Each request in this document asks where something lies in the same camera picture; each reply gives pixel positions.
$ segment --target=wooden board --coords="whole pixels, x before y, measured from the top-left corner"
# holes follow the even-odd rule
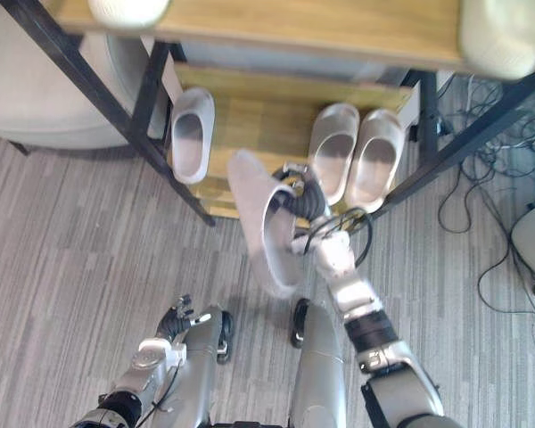
[[[353,84],[323,78],[297,78],[185,64],[176,64],[175,72],[183,88],[205,86],[215,97],[305,103],[317,108],[329,103],[345,102],[361,110],[380,106],[400,111],[412,94],[405,87]]]
[[[246,148],[273,172],[286,161],[305,163],[313,120],[329,103],[349,101],[361,113],[377,107],[394,111],[406,102],[408,88],[348,85],[328,80],[269,76],[250,72],[177,65],[183,87],[205,86],[214,95],[216,119],[207,178],[227,178],[226,165],[235,151]],[[218,193],[219,181],[199,197]]]
[[[70,32],[102,29],[87,0],[54,0]],[[468,71],[458,50],[459,0],[173,0],[154,28],[125,31]]]

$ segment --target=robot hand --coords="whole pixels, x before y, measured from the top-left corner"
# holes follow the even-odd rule
[[[177,300],[160,320],[155,337],[145,339],[131,359],[131,365],[99,398],[99,407],[87,413],[72,428],[134,428],[137,421],[158,401],[159,391],[169,370],[186,361],[186,345],[182,342],[190,327],[210,319],[210,314],[190,316],[190,296]]]

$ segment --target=electrical cable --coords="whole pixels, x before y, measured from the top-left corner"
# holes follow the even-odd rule
[[[324,237],[338,230],[344,230],[348,232],[349,235],[354,235],[365,226],[366,244],[363,248],[363,251],[355,260],[355,268],[358,268],[361,263],[365,261],[366,256],[370,251],[371,244],[373,242],[373,218],[369,213],[358,207],[346,210],[340,215],[332,216],[326,221],[324,221],[322,224],[315,227],[313,230],[310,230],[303,254],[308,253],[311,242],[317,236],[317,234],[319,234],[324,229],[326,229]]]
[[[447,116],[447,117],[461,117],[463,119],[464,128],[466,128],[470,124],[471,120],[478,119],[485,111],[487,111],[494,103],[496,103],[500,97],[500,92],[502,92],[500,84],[497,84],[496,86],[492,86],[488,82],[482,82],[478,85],[476,82],[476,85],[477,87],[475,89],[472,89],[473,76],[471,76],[468,79],[468,85],[467,85],[468,94],[467,94],[467,102],[466,102],[465,111],[458,111],[457,113],[453,113]],[[485,89],[485,92],[487,94],[482,101],[478,102],[476,101],[476,94],[482,91],[481,88]],[[439,209],[438,209],[438,221],[442,229],[452,234],[463,234],[463,233],[467,233],[468,231],[470,231],[472,228],[472,215],[470,212],[470,208],[468,206],[468,198],[473,193],[473,191],[477,189],[481,195],[481,199],[482,199],[484,206],[486,207],[490,215],[494,218],[494,220],[498,224],[499,229],[501,233],[503,234],[505,241],[506,241],[505,254],[497,262],[493,263],[490,267],[485,269],[479,275],[478,280],[476,282],[476,291],[477,291],[478,297],[480,298],[483,305],[491,309],[492,311],[495,311],[501,314],[508,314],[508,315],[533,315],[535,316],[535,302],[533,301],[533,298],[531,297],[530,293],[528,292],[527,286],[525,285],[525,280],[523,278],[520,265],[524,264],[524,266],[526,266],[526,268],[529,270],[533,278],[535,278],[535,272],[532,271],[531,267],[527,266],[523,262],[523,259],[521,258],[517,249],[514,246],[514,242],[511,236],[511,230],[513,230],[513,228],[509,230],[507,229],[504,219],[501,217],[498,211],[496,203],[491,198],[489,192],[482,186],[483,184],[488,183],[490,180],[492,180],[496,176],[496,174],[499,174],[504,177],[513,178],[513,179],[520,178],[520,177],[528,177],[532,179],[533,181],[535,181],[535,177],[533,176],[535,174],[535,148],[533,147],[533,143],[535,143],[535,113],[533,111],[527,111],[527,114],[524,115],[522,119],[520,119],[515,124],[513,124],[513,126],[510,127],[503,134],[504,135],[496,136],[494,139],[488,141],[481,149],[477,150],[469,158],[472,160],[471,171],[466,171],[465,163],[463,161],[460,162],[458,166],[456,181],[452,185],[449,193],[446,194],[445,197],[440,202]],[[511,140],[511,139],[518,140],[518,142],[514,144],[507,144],[507,140]],[[503,159],[503,157],[500,156],[500,154],[504,150],[508,150],[510,153],[511,151],[515,151],[515,150],[525,150],[525,152],[528,152],[531,155],[531,159],[533,161],[532,166],[526,171],[521,171],[518,168],[511,166],[508,162],[506,162]],[[487,168],[485,173],[483,174],[477,173],[476,160],[480,161]],[[468,188],[464,196],[466,225],[465,227],[461,229],[453,229],[453,228],[448,227],[444,223],[442,219],[442,213],[450,197],[457,191],[461,176],[465,177],[470,183],[470,187]],[[531,310],[497,308],[494,305],[492,305],[488,301],[488,299],[485,297],[485,295],[483,294],[483,290],[482,290],[483,278],[493,269],[498,268],[503,263],[505,263],[510,255],[513,258],[513,263],[514,263],[516,274],[518,275],[518,277],[520,278],[522,282],[523,292],[525,294],[525,297],[527,298],[527,300],[529,301],[531,305]]]
[[[143,426],[143,424],[149,419],[149,417],[151,417],[151,415],[155,412],[155,410],[160,410],[161,412],[166,411],[166,410],[161,409],[161,404],[165,401],[165,399],[167,399],[169,397],[170,389],[172,388],[173,383],[177,379],[178,369],[179,368],[180,368],[180,365],[177,366],[177,369],[175,370],[175,373],[172,375],[172,379],[170,380],[169,386],[167,387],[167,389],[162,394],[162,397],[156,403],[154,401],[151,403],[152,404],[151,410],[149,410],[149,413],[147,413],[146,416],[141,420],[141,422],[139,422],[136,425],[136,428],[139,428],[139,427]]]

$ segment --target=black joint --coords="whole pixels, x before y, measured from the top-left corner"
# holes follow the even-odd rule
[[[182,319],[182,330],[180,332],[178,332],[177,334],[179,333],[182,333],[186,330],[188,330],[190,328],[190,319],[189,318],[183,318]]]
[[[399,339],[383,310],[349,321],[345,324],[345,330],[357,352],[378,348]]]
[[[309,180],[303,186],[303,194],[297,198],[286,198],[283,206],[294,216],[313,221],[325,214],[327,202],[319,183]]]
[[[141,400],[130,392],[118,391],[107,396],[99,408],[119,414],[128,426],[135,426],[141,417]]]

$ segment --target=gray carpet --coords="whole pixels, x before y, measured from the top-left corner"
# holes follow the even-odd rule
[[[409,146],[401,175],[415,158]],[[497,314],[477,297],[475,280],[504,239],[479,194],[471,232],[439,228],[436,210],[455,176],[449,171],[380,218],[360,271],[440,385],[448,415],[468,427],[535,427],[535,319]],[[512,221],[535,183],[502,178],[489,189]],[[460,196],[445,216],[455,227],[465,223]],[[306,278],[300,293],[324,301],[308,260]],[[292,304],[270,299],[251,279],[237,221],[207,228],[128,148],[36,149],[25,158],[0,140],[0,427],[79,419],[185,292],[197,309],[218,302],[235,316],[235,354],[218,368],[213,420],[285,424],[299,360],[287,341]],[[483,292],[501,308],[529,308],[511,263],[486,278]],[[337,331],[348,423],[367,427],[362,376]]]

